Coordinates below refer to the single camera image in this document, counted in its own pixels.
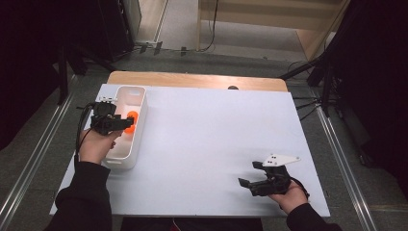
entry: human hand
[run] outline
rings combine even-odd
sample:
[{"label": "human hand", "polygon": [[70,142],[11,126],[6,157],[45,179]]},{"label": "human hand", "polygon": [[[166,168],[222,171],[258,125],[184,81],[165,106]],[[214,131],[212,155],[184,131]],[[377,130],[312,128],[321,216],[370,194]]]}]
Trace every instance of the human hand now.
[{"label": "human hand", "polygon": [[120,137],[122,132],[113,131],[106,136],[102,136],[94,130],[82,131],[80,138],[82,144],[79,150],[80,162],[92,162],[100,165],[109,150],[114,148],[115,139]]},{"label": "human hand", "polygon": [[287,215],[297,206],[308,202],[305,192],[294,181],[291,182],[285,194],[270,194],[268,196],[276,201]]}]

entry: gray floor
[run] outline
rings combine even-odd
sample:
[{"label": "gray floor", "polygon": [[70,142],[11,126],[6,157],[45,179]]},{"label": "gray floor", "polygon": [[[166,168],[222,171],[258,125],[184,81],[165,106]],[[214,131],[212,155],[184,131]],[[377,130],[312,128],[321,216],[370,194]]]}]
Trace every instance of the gray floor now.
[{"label": "gray floor", "polygon": [[[168,29],[164,28],[161,32],[162,39],[169,38],[164,40],[164,44],[166,42],[168,44],[174,43],[175,41],[170,39],[172,35],[167,34],[166,30]],[[219,54],[190,52],[184,57],[175,51],[162,50],[159,55],[154,55],[153,50],[148,50],[143,54],[134,52],[126,55],[113,65],[118,69],[129,71],[275,77],[286,73],[293,62],[299,61],[297,55],[301,51],[298,50],[298,41],[295,38],[291,38],[291,40],[293,46],[288,45],[288,49],[295,50],[297,53],[295,56],[281,50],[279,53],[265,58],[262,53],[256,54],[255,50],[251,50],[253,51],[252,57],[246,57],[242,55],[241,49],[235,52],[237,50],[235,47],[228,49],[224,47],[228,50],[226,53],[219,50]],[[72,84],[70,87],[72,99],[66,114],[52,141],[47,146],[37,173],[34,175],[27,192],[24,193],[8,230],[41,230],[51,219],[49,211],[73,154],[75,133],[81,113],[75,108],[93,101],[100,85],[106,83],[109,74],[99,65],[89,63],[87,75],[75,77],[78,84]],[[289,91],[293,96],[311,96],[311,89],[305,83],[307,76],[307,72],[304,72],[287,81]],[[13,142],[0,151],[0,199],[2,201],[7,198],[29,162],[42,133],[57,110],[58,96],[59,92],[56,90],[36,114],[27,120],[26,125]],[[295,100],[297,105],[307,102],[309,102],[308,99]],[[299,110],[299,116],[309,113],[312,107]],[[408,226],[408,202],[397,186],[395,179],[381,168],[361,166],[358,159],[359,150],[333,107],[330,107],[330,115],[334,130],[347,157],[347,162],[354,173],[364,199],[369,205],[377,230],[405,230],[405,227]],[[321,125],[318,112],[315,111],[302,120],[302,127],[332,215],[327,220],[339,223],[344,230],[364,230],[344,183],[330,142]],[[115,218],[114,221],[115,230],[119,230],[121,218]],[[266,231],[288,230],[283,218],[263,218],[263,224]]]}]

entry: floor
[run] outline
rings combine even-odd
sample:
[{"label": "floor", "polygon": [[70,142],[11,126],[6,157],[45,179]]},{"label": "floor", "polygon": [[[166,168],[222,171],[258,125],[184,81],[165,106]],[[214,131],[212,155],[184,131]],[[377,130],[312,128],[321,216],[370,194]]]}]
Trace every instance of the floor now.
[{"label": "floor", "polygon": [[[162,41],[164,49],[160,54],[155,54],[154,49],[144,53],[136,50],[113,65],[130,71],[276,77],[304,64],[305,57],[292,29],[249,28],[227,23],[217,24],[215,43],[208,52],[189,52],[181,56],[174,50],[182,46],[194,47],[195,33],[191,31],[195,23],[191,10],[194,2],[168,0],[159,34],[156,38],[143,40],[150,43]],[[184,12],[183,18],[178,11]],[[203,30],[208,23],[202,22]],[[203,41],[209,37],[210,34],[203,35]],[[59,96],[56,90],[27,120],[14,141],[0,151],[0,198],[4,201],[3,206],[8,202],[16,205],[8,212],[2,209],[0,218],[4,226],[0,226],[0,230],[6,230],[6,227],[7,230],[41,230],[51,219],[49,211],[73,153],[80,113],[75,108],[93,101],[99,86],[106,83],[110,74],[92,62],[88,62],[88,66],[85,76],[70,73],[70,96],[64,107],[56,107]],[[303,72],[287,81],[293,97],[311,97],[321,92],[321,87],[307,86],[307,77],[308,73]],[[303,105],[310,99],[295,99],[294,102]],[[313,104],[298,110],[299,117],[310,113],[302,120],[302,128],[331,213],[327,220],[339,223],[343,230],[405,230],[408,202],[395,179],[381,168],[367,168],[360,164],[359,149],[347,127],[334,107],[329,110],[328,119],[322,116],[320,109],[313,111]],[[63,116],[55,118],[56,112]],[[56,121],[55,128],[47,127],[51,120]],[[46,131],[51,134],[48,141],[44,141]],[[351,175],[344,173],[344,162],[339,160],[342,155],[345,170],[349,167]],[[350,178],[355,185],[350,186]],[[364,206],[367,206],[368,214],[361,212]],[[262,221],[265,231],[288,230],[284,218],[262,218]],[[121,218],[114,217],[114,222],[114,230],[119,230]]]}]

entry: white table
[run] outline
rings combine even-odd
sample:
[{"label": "white table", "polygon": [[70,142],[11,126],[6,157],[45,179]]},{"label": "white table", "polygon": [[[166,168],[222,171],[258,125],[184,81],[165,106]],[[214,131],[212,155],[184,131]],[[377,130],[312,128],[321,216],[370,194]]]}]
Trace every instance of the white table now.
[{"label": "white table", "polygon": [[[97,98],[115,96],[118,87],[103,85]],[[288,172],[306,186],[315,210],[330,216],[290,93],[146,88],[148,114],[137,163],[113,170],[107,182],[114,215],[284,216],[275,202],[252,196],[238,181],[265,180],[251,163],[276,153],[301,158],[287,165]],[[71,161],[61,189],[73,173]]]}]

